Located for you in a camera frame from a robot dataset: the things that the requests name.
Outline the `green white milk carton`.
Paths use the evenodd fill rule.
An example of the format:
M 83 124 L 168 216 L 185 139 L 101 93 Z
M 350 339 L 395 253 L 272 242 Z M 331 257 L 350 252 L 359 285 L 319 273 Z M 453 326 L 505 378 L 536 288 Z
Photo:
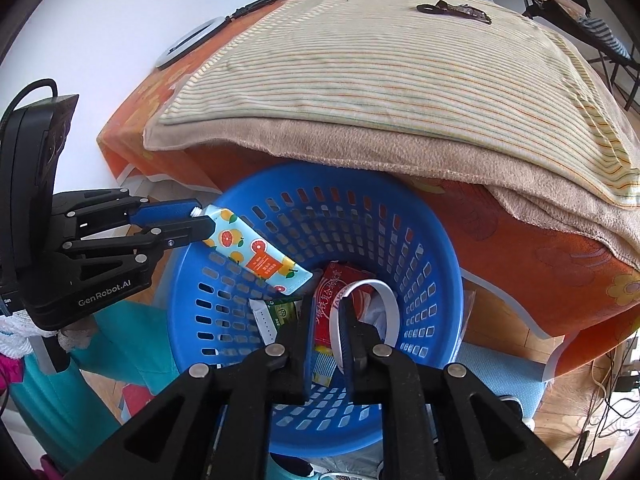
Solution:
M 302 297 L 248 300 L 258 333 L 264 344 L 275 342 L 283 326 L 297 321 L 302 300 Z

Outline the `white silicone wristband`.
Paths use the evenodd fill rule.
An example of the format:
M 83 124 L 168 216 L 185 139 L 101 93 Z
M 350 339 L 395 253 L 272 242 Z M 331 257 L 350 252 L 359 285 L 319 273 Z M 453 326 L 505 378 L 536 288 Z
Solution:
M 363 308 L 357 309 L 355 300 L 367 287 L 372 289 L 371 298 Z M 344 370 L 345 361 L 343 344 L 340 341 L 340 304 L 343 299 L 349 299 L 352 302 L 358 320 L 374 326 L 384 344 L 390 347 L 398 341 L 400 324 L 396 296 L 386 283 L 375 278 L 366 278 L 343 286 L 332 301 L 329 320 L 330 345 L 340 372 Z

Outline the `teal grapefruit tube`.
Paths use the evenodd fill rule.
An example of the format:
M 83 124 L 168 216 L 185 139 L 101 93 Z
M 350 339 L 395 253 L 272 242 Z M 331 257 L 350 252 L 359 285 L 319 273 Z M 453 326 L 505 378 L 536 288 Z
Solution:
M 312 279 L 311 272 L 268 242 L 232 210 L 215 205 L 194 207 L 190 216 L 212 220 L 214 232 L 204 243 L 277 292 L 291 296 Z

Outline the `brown chocolate bar wrapper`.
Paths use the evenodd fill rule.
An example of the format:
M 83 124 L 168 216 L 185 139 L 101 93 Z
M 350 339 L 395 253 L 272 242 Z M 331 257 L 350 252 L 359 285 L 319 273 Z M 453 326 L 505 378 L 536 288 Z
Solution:
M 474 8 L 474 6 L 468 6 L 467 4 L 454 6 L 444 0 L 439 0 L 435 6 L 442 14 L 455 16 L 456 18 L 466 18 L 467 20 L 478 21 L 487 25 L 492 23 L 490 16 L 486 12 Z

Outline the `white colourful paper wrapper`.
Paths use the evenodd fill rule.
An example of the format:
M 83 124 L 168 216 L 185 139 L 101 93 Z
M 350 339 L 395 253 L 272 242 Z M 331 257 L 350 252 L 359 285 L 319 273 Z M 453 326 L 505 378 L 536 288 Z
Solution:
M 314 346 L 312 352 L 311 380 L 323 387 L 331 385 L 333 375 L 337 368 L 332 350 L 322 344 Z

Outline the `white plastic bag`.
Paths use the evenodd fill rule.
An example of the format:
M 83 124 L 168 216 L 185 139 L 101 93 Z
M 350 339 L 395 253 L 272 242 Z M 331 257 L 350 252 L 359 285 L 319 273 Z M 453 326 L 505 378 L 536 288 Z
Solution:
M 382 297 L 377 292 L 370 297 L 367 307 L 360 314 L 359 321 L 374 326 L 380 337 L 385 337 L 386 309 Z

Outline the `blue plastic laundry basket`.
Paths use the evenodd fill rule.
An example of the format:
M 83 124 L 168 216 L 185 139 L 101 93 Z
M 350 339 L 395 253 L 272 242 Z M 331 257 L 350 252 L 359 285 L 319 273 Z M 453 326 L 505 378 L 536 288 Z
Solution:
M 456 355 L 463 318 L 460 266 L 430 207 L 408 185 L 379 172 L 289 162 L 233 185 L 228 208 L 304 269 L 334 278 L 314 286 L 316 343 L 329 341 L 338 289 L 366 278 L 386 283 L 399 307 L 392 347 L 442 367 Z M 179 256 L 169 293 L 168 337 L 180 370 L 239 363 L 264 344 L 250 299 L 276 291 L 202 242 Z

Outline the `orange floral bedsheet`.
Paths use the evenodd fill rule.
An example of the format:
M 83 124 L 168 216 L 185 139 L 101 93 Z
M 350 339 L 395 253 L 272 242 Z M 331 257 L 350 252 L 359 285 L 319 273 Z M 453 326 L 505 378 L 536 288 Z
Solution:
M 285 160 L 222 141 L 149 152 L 143 129 L 175 88 L 217 50 L 277 10 L 270 4 L 239 18 L 166 70 L 153 70 L 128 96 L 96 142 L 117 182 L 145 177 L 194 191 L 226 192 Z M 514 218 L 480 184 L 401 176 L 445 227 L 472 282 L 510 306 L 527 326 L 542 327 L 560 350 L 529 357 L 551 362 L 560 376 L 612 350 L 639 325 L 639 273 L 596 240 L 545 230 Z

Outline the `black tripod stand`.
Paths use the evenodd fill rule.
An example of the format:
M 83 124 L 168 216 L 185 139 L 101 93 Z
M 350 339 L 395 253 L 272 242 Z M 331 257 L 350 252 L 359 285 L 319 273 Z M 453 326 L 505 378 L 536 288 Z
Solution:
M 236 9 L 231 15 L 228 16 L 230 21 L 237 20 L 238 18 L 242 18 L 242 16 L 249 14 L 250 12 L 254 12 L 258 9 L 263 8 L 264 6 L 268 6 L 268 4 L 273 3 L 278 0 L 255 0 L 253 2 L 247 3 L 245 6 L 241 6 L 239 9 Z

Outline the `pink beige towel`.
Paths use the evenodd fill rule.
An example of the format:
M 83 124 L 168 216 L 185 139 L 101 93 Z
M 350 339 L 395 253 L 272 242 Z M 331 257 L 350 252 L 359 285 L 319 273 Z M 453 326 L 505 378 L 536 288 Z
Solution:
M 554 172 L 487 148 L 430 136 L 273 118 L 194 122 L 180 126 L 177 133 L 172 148 L 148 150 L 168 152 L 228 141 L 307 162 L 477 183 L 490 188 L 515 218 L 590 237 L 624 263 L 639 262 L 639 204 L 613 205 Z

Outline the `striped cream towel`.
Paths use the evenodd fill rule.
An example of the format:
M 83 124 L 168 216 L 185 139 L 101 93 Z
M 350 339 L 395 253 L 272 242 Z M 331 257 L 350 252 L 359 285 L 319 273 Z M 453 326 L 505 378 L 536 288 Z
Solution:
M 325 122 L 430 136 L 530 162 L 625 208 L 639 144 L 601 79 L 554 30 L 486 0 L 486 22 L 420 11 L 437 0 L 286 0 L 212 54 L 150 121 Z

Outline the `striped garment on chair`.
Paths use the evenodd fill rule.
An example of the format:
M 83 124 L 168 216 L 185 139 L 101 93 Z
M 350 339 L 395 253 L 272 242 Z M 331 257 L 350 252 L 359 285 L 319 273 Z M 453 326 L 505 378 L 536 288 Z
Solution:
M 609 48 L 625 60 L 631 59 L 631 56 L 629 55 L 626 47 L 613 34 L 611 27 L 608 26 L 605 21 L 601 20 L 600 18 L 583 16 L 577 21 L 577 23 L 582 28 L 582 30 L 584 30 L 591 37 L 596 38 L 600 42 L 600 44 L 603 44 L 605 47 Z

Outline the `black folding chair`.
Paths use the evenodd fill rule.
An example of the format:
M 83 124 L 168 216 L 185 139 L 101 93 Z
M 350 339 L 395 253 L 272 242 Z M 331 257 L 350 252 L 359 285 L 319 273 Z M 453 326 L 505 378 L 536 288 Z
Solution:
M 610 91 L 617 89 L 626 98 L 624 110 L 634 106 L 639 90 L 639 61 L 636 46 L 628 50 L 606 21 L 591 14 L 588 0 L 523 0 L 523 15 L 542 18 L 598 52 L 590 64 L 600 63 Z

